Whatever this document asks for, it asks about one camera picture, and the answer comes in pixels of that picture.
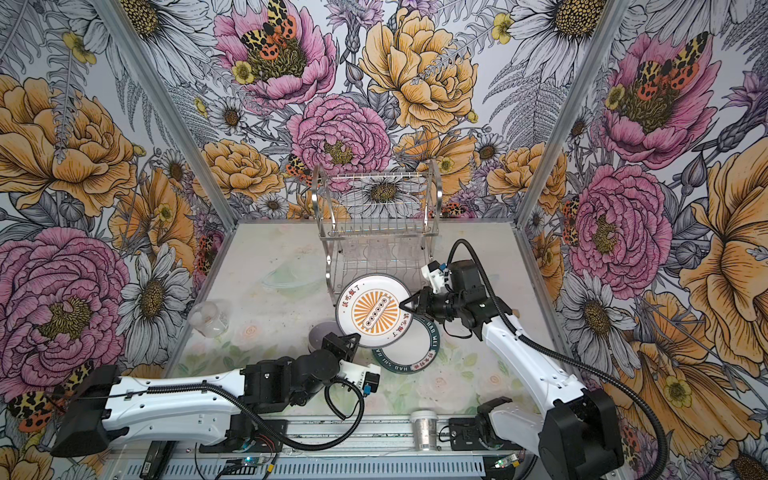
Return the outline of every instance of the plate with orange sunburst design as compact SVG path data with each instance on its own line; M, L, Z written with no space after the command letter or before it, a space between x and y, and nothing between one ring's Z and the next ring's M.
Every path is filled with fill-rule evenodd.
M411 326L411 314L400 302L411 296L394 276L369 273L346 286L336 304L336 321L344 335L360 334L360 346L387 346Z

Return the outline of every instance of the stainless steel dish rack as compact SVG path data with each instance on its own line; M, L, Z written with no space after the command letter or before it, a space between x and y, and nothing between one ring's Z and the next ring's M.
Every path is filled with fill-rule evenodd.
M343 288L366 273L387 273L411 291L425 285L420 269L432 260L442 211L434 162L424 171L367 174L328 175L317 167L312 205L334 305Z

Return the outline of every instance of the wire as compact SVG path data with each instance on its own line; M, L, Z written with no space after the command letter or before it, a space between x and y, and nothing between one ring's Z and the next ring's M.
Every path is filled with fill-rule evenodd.
M239 400L235 395L229 393L227 390L219 387L218 385L213 385L210 383L193 383L193 384L187 384L187 385L151 386L146 390L146 392L147 394L157 394L157 393L194 392L197 390L207 390L208 392L216 393L220 395L222 398L226 399L229 403L231 403L232 405L240 409L243 412L243 414L246 417L248 417L250 421L253 422L256 425L256 427L265 436L275 439L278 442L282 442L284 445L288 445L293 449L306 450L308 452L318 452L320 450L327 450L332 447L335 447L339 443L343 442L344 440L347 440L349 436L352 435L352 433L360 425L360 422L362 421L362 415L365 412L365 407L366 407L365 398L362 396L362 392L360 392L360 389L358 389L354 383L351 383L347 379L341 379L338 377L332 379L331 383L332 384L341 383L342 385L348 386L355 393L355 395L357 395L357 398L360 402L360 410L357 412L357 417L355 417L355 420L352 423L352 425L340 437L334 440L331 440L330 442L320 443L316 445L297 442L296 440L286 437L282 433L273 429L270 424L265 422L264 419L262 419L259 416L259 414L251 410L248 407L248 405L246 405L241 400Z
M200 476L200 480L206 480L205 477L203 477L203 472L200 471L200 466L197 464L197 446L199 444L194 444L194 467L195 470L197 470L197 474Z
M443 329L443 331L445 332L445 334L446 334L447 336L452 336L452 337L453 337L453 338L455 338L455 339L462 339L462 340L466 340L466 339L471 339L471 338L472 338L472 332L470 332L470 333L469 333L469 335L454 335L454 334L450 333L450 332L448 331L448 329L447 329L447 328L445 328L445 324L446 324L446 323L448 323L448 322L443 322L443 323L442 323L442 329Z
M456 240L456 242L453 244L453 247L451 247L451 252L448 255L448 262L446 264L447 265L451 264L451 262L453 261L453 254L456 252L456 249L458 248L459 245L464 245L466 247L467 251L469 252L469 256L472 258L472 261L475 262L475 265L478 267L480 278L482 279L482 282L485 285L485 289L488 291L488 297L490 297L491 302L493 302L493 305L496 308L496 311L498 312L499 316L502 318L502 321L507 326L510 332L512 333L517 332L517 329L515 328L514 325L512 325L512 322L509 321L507 314L504 313L504 310L502 309L501 305L499 305L498 299L496 298L496 294L494 293L493 287L491 286L491 282L488 280L488 275L485 274L485 269L483 268L482 263L480 263L480 259L478 258L477 253L475 252L475 249L472 248L472 245L470 245L467 240L463 238ZM669 457L670 457L669 442L667 441L667 435L664 433L664 427L661 425L659 418L656 417L654 410L633 389L629 388L628 386L623 384L621 381L615 379L613 376L608 375L606 372L596 369L593 366L587 365L586 363L572 359L569 356L565 356L562 353L555 352L554 350L550 350L543 345L539 345L538 343L529 339L525 335L517 336L517 338L519 338L520 341L522 341L525 345L531 347L532 349L536 350L539 353L543 353L544 355L551 357L555 360L559 360L563 363L567 363L568 365L575 366L579 369L585 370L595 376L600 377L605 382L610 383L617 389L621 390L623 394L628 396L632 400L632 402L634 402L635 405L640 407L640 410L642 410L645 416L648 417L648 420L650 421L651 426L653 426L654 428L654 434L656 435L656 441L657 441L657 447L658 447L658 455L656 455L656 462L650 468L648 473L639 477L637 480L656 480L656 478L659 478L661 476L661 474L664 472L664 467L667 465L667 461L669 460Z

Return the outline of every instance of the metal corner post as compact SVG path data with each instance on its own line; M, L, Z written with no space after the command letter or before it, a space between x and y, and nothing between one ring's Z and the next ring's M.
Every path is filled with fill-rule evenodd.
M170 98L165 83L150 61L150 56L142 45L131 21L123 10L121 0L96 0L91 3L98 13L117 47L135 74L136 80L147 93L147 97L157 112L165 120L166 126L178 143L181 153L192 166L200 184L208 193L210 202L227 232L234 230L237 222L227 199L221 193L210 168L203 162L200 149L195 143L184 119Z
M630 0L608 0L605 5L602 18L594 30L584 61L578 66L578 70L574 74L571 90L560 109L560 115L552 128L552 132L549 134L541 163L531 179L531 185L525 193L520 210L518 210L518 215L515 218L517 225L524 226L530 218L533 207L544 190L547 177L557 163L561 145L576 120L579 104L584 99L588 89L594 86L595 73L611 48L611 43L629 5Z

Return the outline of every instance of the floral tablecloth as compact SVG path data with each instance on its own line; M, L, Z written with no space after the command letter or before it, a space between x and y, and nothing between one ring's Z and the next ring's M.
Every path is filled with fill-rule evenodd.
M513 308L520 308L521 318L528 319L529 324L532 316L538 314L540 319L535 298L531 301L533 290L524 267L520 264L515 269L509 264L519 257L512 252L516 246L509 225L475 224L472 231L463 229L461 223L443 225L435 257L444 257L455 238L467 238L481 259L489 258L485 266L499 294L514 292L517 302L509 295L506 300ZM503 255L494 255L490 251L493 249L504 250ZM310 329L334 318L323 257L313 224L241 225L208 296L223 307L230 327L216 339L193 332L174 366L173 376L222 372L261 359L307 353ZM499 275L503 271L523 274ZM376 363L371 351L363 348L358 350L355 361ZM440 350L432 365L412 375L382 369L379 391L366 399L366 414L408 414L417 409L441 414L474 413L479 404L502 395L534 411L533 400L520 380L486 345L476 338L453 339L441 331ZM345 390L333 389L332 397L343 411L354 408L356 399ZM330 414L322 396L286 412Z

